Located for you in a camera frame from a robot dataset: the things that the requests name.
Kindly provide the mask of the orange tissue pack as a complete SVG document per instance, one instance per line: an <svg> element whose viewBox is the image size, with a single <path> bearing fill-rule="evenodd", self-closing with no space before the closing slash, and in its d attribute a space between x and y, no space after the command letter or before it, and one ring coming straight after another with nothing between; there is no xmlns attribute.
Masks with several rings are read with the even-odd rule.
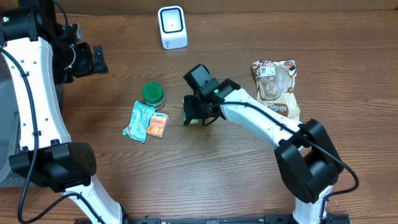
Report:
<svg viewBox="0 0 398 224"><path fill-rule="evenodd" d="M149 126L147 128L147 134L162 138L167 124L169 122L169 116L165 113L154 113L150 119Z"/></svg>

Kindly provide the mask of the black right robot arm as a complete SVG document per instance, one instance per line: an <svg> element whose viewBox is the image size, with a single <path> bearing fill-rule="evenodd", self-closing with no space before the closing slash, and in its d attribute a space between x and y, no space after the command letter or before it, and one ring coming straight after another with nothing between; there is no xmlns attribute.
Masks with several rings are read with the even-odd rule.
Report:
<svg viewBox="0 0 398 224"><path fill-rule="evenodd" d="M282 180L295 196L295 208L291 215L266 215L265 223L349 223L347 215L326 211L326 198L344 167L322 124L286 118L229 79L185 81L193 90L183 99L185 124L221 117L248 129L274 151Z"/></svg>

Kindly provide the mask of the teal tissue pack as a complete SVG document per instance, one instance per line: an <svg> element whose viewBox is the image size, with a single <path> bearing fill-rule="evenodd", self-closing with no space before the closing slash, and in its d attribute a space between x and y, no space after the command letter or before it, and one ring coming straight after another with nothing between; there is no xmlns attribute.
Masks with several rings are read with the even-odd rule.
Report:
<svg viewBox="0 0 398 224"><path fill-rule="evenodd" d="M135 141L145 143L147 128L150 119L155 113L155 108L136 101L132 108L129 125L123 129L123 135L129 136Z"/></svg>

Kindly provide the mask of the small teal carton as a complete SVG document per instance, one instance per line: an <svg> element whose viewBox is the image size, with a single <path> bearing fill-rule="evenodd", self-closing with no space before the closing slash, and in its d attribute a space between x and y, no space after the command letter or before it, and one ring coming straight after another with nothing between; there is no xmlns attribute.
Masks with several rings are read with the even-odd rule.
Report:
<svg viewBox="0 0 398 224"><path fill-rule="evenodd" d="M187 124L198 124L200 122L199 119L188 119Z"/></svg>

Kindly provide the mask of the green capped bottle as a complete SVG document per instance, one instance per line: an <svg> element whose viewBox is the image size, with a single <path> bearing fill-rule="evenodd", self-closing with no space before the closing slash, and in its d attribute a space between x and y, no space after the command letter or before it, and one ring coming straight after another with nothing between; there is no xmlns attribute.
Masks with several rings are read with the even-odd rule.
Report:
<svg viewBox="0 0 398 224"><path fill-rule="evenodd" d="M142 97L145 103L154 107L156 111L161 110L165 106L164 90L159 83L150 82L145 84L142 89Z"/></svg>

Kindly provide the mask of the brown white snack pouch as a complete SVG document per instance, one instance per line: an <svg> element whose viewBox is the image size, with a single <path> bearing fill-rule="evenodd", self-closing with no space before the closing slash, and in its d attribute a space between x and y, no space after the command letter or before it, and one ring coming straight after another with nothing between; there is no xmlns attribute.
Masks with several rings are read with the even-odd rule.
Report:
<svg viewBox="0 0 398 224"><path fill-rule="evenodd" d="M294 60L257 60L251 66L257 101L282 116L299 121L300 108L294 95L296 68Z"/></svg>

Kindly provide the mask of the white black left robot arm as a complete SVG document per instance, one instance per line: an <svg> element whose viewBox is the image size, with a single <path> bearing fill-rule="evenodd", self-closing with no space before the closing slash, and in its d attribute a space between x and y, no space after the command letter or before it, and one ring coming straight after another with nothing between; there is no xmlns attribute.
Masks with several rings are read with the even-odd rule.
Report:
<svg viewBox="0 0 398 224"><path fill-rule="evenodd" d="M73 142L56 87L107 73L100 45L83 41L80 26L60 24L57 1L19 1L1 13L1 53L11 73L20 119L20 152L9 157L27 184L48 187L74 201L90 223L127 223L123 207L96 175L93 148Z"/></svg>

